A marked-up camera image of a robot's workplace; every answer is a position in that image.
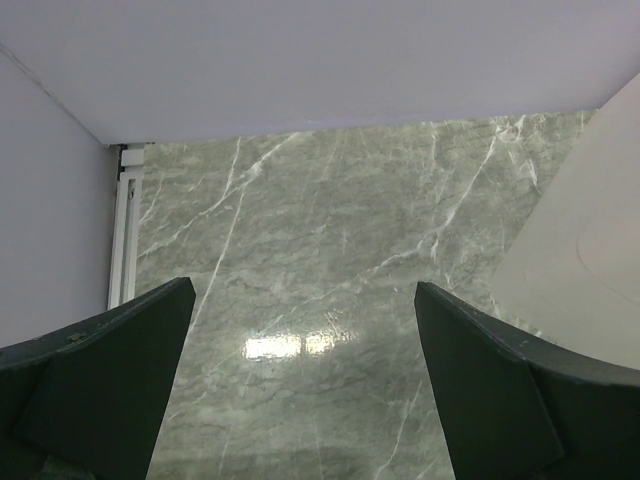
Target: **gray marble tile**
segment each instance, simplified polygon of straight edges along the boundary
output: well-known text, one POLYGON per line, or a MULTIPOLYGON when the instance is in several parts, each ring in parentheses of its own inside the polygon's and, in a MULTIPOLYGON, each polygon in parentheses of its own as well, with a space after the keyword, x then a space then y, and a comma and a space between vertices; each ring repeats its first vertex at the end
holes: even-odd
POLYGON ((490 276, 589 117, 149 147, 138 292, 198 293, 149 478, 452 479, 416 282, 503 316, 490 276))

